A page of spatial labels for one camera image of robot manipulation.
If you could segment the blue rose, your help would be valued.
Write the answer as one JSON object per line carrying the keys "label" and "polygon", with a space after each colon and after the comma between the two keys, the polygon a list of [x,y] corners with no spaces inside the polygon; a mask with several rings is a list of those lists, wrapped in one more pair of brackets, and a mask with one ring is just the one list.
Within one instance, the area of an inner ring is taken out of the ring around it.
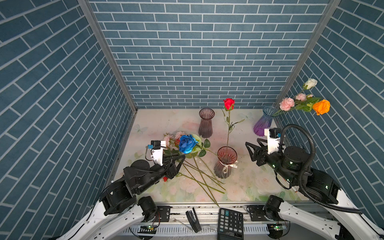
{"label": "blue rose", "polygon": [[183,154],[190,154],[199,142],[193,135],[183,135],[180,137],[179,151]]}

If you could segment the orange rose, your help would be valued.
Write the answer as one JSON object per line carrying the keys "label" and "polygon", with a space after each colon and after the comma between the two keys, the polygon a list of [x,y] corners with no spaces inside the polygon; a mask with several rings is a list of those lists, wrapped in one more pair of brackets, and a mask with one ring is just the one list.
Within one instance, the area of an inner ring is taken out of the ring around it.
{"label": "orange rose", "polygon": [[304,112],[314,111],[318,116],[326,114],[330,111],[331,103],[328,100],[322,100],[320,98],[309,98],[306,101],[300,103],[297,110]]}

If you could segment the purple blue ribbed glass vase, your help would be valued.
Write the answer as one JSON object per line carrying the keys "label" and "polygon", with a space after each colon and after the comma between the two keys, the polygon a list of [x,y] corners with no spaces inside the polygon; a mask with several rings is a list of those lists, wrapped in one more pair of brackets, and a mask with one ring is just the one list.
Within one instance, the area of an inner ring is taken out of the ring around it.
{"label": "purple blue ribbed glass vase", "polygon": [[263,115],[256,122],[256,124],[254,125],[254,128],[253,128],[253,131],[257,136],[263,137],[265,135],[265,129],[267,129],[271,126],[272,121],[273,121],[277,111],[278,111],[278,109],[276,109],[275,107],[263,108]]}

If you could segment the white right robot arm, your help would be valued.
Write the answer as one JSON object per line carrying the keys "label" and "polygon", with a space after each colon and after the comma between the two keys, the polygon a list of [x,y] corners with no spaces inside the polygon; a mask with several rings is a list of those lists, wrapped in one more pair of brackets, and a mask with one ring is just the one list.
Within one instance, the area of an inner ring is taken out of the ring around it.
{"label": "white right robot arm", "polygon": [[270,166],[306,198],[325,208],[335,220],[320,218],[303,211],[275,195],[269,196],[263,207],[268,220],[285,220],[298,224],[327,240],[382,240],[384,230],[374,224],[352,203],[340,185],[327,173],[311,167],[316,154],[313,140],[310,151],[290,146],[283,148],[281,139],[275,139],[277,150],[269,152],[272,141],[258,139],[258,145],[246,143],[251,160],[259,167]]}

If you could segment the white rose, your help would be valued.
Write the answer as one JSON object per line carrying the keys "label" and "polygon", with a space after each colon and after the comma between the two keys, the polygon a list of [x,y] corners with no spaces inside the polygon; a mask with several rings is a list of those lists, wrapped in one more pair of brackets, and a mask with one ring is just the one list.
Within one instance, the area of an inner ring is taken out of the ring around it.
{"label": "white rose", "polygon": [[301,94],[303,95],[305,90],[310,90],[310,89],[314,88],[317,84],[318,84],[318,81],[316,79],[309,78],[304,83]]}

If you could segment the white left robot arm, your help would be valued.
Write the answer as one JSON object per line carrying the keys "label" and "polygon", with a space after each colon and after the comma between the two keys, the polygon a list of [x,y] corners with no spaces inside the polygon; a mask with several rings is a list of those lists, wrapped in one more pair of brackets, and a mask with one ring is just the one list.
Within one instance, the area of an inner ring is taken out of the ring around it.
{"label": "white left robot arm", "polygon": [[165,164],[150,166],[146,160],[137,160],[124,168],[124,175],[107,186],[98,201],[61,240],[110,240],[118,233],[141,222],[156,218],[158,207],[151,197],[137,198],[163,177],[173,179],[180,171],[184,155],[165,157]]}

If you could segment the pink rose stem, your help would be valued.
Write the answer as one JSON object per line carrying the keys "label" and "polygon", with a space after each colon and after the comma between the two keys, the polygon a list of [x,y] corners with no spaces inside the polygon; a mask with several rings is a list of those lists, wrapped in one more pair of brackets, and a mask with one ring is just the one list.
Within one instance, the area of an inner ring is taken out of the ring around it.
{"label": "pink rose stem", "polygon": [[293,98],[284,98],[279,103],[279,109],[273,114],[273,117],[277,117],[293,110],[310,112],[313,108],[313,103],[311,103],[310,100],[313,97],[312,94],[306,95],[305,93],[299,93]]}

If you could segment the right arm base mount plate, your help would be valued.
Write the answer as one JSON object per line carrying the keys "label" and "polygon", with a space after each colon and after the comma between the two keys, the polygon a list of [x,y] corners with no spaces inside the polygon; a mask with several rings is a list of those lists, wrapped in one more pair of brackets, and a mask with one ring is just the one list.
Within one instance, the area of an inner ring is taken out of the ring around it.
{"label": "right arm base mount plate", "polygon": [[249,213],[252,222],[262,222],[268,220],[265,217],[263,205],[248,205],[246,210]]}

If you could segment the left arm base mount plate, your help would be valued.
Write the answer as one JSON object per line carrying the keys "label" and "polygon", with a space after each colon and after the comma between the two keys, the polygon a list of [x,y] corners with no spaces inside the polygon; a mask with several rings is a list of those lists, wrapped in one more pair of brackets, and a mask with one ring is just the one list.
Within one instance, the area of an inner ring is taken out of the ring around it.
{"label": "left arm base mount plate", "polygon": [[155,222],[163,223],[170,221],[171,206],[157,206],[157,213],[155,214]]}

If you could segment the dark smoky glass vase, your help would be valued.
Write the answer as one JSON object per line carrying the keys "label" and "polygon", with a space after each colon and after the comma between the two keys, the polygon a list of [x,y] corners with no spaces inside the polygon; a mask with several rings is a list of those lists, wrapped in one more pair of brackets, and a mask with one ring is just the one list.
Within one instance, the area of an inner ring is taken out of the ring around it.
{"label": "dark smoky glass vase", "polygon": [[215,116],[215,112],[210,108],[204,108],[200,110],[199,116],[201,118],[199,135],[202,138],[208,139],[213,134],[212,119]]}

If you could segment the pink glass vase with twine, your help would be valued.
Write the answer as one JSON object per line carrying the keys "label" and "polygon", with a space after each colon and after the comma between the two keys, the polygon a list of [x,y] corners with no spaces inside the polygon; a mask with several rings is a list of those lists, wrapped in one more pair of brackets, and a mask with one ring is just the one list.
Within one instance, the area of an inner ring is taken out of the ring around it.
{"label": "pink glass vase with twine", "polygon": [[231,175],[232,169],[238,168],[238,154],[231,147],[221,147],[217,152],[218,161],[214,167],[215,175],[226,179]]}

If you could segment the small red rose stem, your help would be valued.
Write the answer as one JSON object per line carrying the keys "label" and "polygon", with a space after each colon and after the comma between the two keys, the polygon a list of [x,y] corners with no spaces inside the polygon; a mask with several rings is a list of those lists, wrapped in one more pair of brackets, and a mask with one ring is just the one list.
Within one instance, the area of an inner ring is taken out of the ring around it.
{"label": "small red rose stem", "polygon": [[222,110],[225,122],[228,126],[228,133],[227,133],[227,142],[226,142],[226,147],[229,147],[229,139],[230,139],[230,134],[234,130],[235,125],[242,123],[245,119],[242,119],[237,122],[232,122],[231,121],[231,112],[235,109],[235,100],[231,98],[227,98],[223,100],[224,102],[224,109]]}

